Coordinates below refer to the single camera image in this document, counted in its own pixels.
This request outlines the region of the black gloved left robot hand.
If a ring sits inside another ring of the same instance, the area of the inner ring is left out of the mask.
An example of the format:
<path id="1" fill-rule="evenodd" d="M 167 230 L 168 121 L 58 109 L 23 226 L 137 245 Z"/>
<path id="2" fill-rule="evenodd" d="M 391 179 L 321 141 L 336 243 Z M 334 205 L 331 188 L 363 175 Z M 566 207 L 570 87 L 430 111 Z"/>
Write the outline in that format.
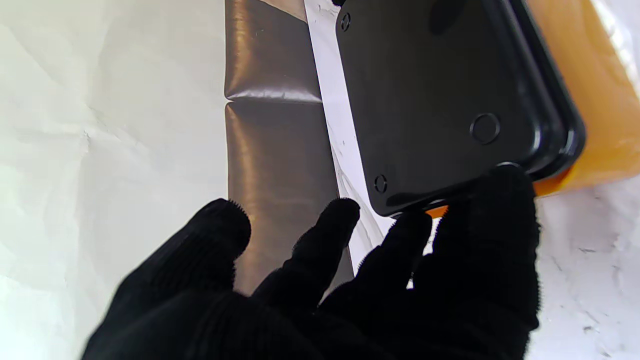
<path id="1" fill-rule="evenodd" d="M 432 217 L 407 212 L 329 291 L 361 216 L 332 200 L 250 296 L 234 290 L 251 227 L 202 207 L 119 285 L 83 360 L 522 360 L 538 327 L 535 190 L 501 164 Z"/>

